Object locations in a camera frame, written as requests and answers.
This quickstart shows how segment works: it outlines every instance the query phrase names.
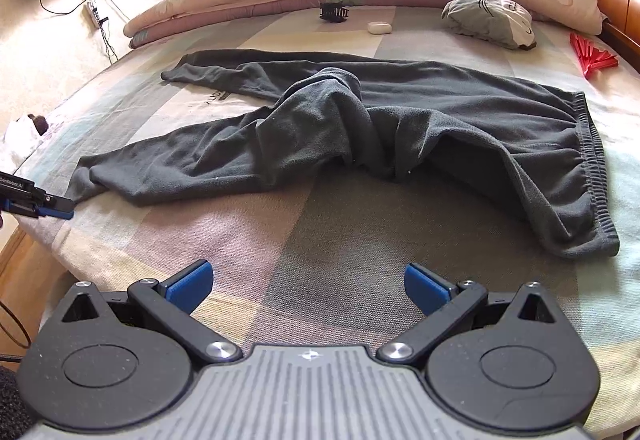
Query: metal screw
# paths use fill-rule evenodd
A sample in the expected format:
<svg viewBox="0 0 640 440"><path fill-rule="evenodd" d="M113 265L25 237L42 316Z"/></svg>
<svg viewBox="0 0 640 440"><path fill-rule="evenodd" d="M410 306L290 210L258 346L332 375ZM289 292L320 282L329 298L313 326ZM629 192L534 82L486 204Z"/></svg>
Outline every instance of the metal screw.
<svg viewBox="0 0 640 440"><path fill-rule="evenodd" d="M414 349L404 343L387 343L380 348L380 354L386 359L406 359L414 353Z"/></svg>
<svg viewBox="0 0 640 440"><path fill-rule="evenodd" d="M205 352L214 359L228 359L238 353L238 347L228 341L216 341L207 345Z"/></svg>

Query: bedsheet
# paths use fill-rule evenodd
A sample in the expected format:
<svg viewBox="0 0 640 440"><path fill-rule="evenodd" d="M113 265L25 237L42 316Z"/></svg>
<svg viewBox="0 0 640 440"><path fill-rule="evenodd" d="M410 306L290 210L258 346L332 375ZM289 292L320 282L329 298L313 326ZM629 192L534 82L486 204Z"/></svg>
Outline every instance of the bedsheet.
<svg viewBox="0 0 640 440"><path fill-rule="evenodd" d="M389 22L394 32L373 36L371 21ZM640 423L640 76L623 62L589 83L566 29L535 23L534 31L537 48L512 51L447 32L440 10L393 7L353 8L343 24L306 10L201 27L145 45L86 84L47 117L45 141L17 175L62 194L82 155L264 104L161 80L162 70L196 50L438 59L585 91L607 155L609 206L621 239L615 258L552 257L526 224L429 171L396 184L328 167L280 191L145 208L106 193L80 205L71 221L20 224L102 290L163 279L207 258L216 285L194 316L244 348L254 341L382 344L420 319L402 291L408 261L496 291L537 279L600 367L589 431L598 438L622 432Z"/></svg>

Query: beige wall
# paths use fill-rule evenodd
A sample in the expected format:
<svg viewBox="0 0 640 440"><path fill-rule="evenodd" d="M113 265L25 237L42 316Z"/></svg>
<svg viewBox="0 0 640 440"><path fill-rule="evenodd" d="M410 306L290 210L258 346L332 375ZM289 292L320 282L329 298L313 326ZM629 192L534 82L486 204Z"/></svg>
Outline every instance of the beige wall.
<svg viewBox="0 0 640 440"><path fill-rule="evenodd" d="M68 11L82 0L42 0L53 11ZM135 16L158 0L114 0ZM128 51L124 21L104 0L100 16L110 19L111 43ZM82 9L54 16L38 0L0 0L0 131L27 112L47 113L109 65L100 32Z"/></svg>

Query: blue gripper pad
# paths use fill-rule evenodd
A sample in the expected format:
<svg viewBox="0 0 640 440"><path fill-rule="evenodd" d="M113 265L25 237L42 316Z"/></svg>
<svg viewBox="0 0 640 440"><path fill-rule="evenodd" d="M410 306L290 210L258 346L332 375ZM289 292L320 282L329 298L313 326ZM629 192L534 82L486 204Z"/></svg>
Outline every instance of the blue gripper pad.
<svg viewBox="0 0 640 440"><path fill-rule="evenodd" d="M404 268L404 292L423 314L430 315L451 301L457 289L423 266L409 263Z"/></svg>
<svg viewBox="0 0 640 440"><path fill-rule="evenodd" d="M38 216L53 216L55 218L62 218L63 220L71 220L74 217L74 212L67 213L66 211L56 211L48 207L36 207L36 213Z"/></svg>
<svg viewBox="0 0 640 440"><path fill-rule="evenodd" d="M190 314L213 289L213 267L205 261L191 273L166 288L164 298L183 312Z"/></svg>

